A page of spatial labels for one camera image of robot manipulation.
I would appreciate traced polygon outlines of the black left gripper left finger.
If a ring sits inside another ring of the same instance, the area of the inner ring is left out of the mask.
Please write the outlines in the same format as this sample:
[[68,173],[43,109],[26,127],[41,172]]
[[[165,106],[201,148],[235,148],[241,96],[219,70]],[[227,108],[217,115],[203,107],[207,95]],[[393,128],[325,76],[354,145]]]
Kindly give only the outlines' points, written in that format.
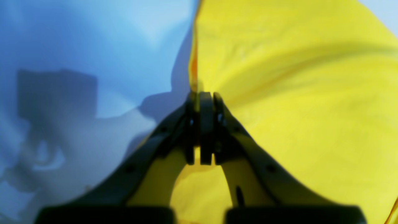
[[171,194],[185,165],[194,164],[204,120],[212,129],[212,95],[192,92],[106,180],[69,203],[44,208],[35,223],[176,224]]

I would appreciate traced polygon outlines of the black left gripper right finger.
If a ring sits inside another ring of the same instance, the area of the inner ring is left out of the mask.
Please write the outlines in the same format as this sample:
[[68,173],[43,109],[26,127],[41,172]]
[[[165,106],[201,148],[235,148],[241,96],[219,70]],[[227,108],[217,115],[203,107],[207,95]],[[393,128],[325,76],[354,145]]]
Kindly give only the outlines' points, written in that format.
[[265,152],[213,95],[215,162],[226,177],[233,208],[225,224],[365,224],[357,206],[342,205],[310,190]]

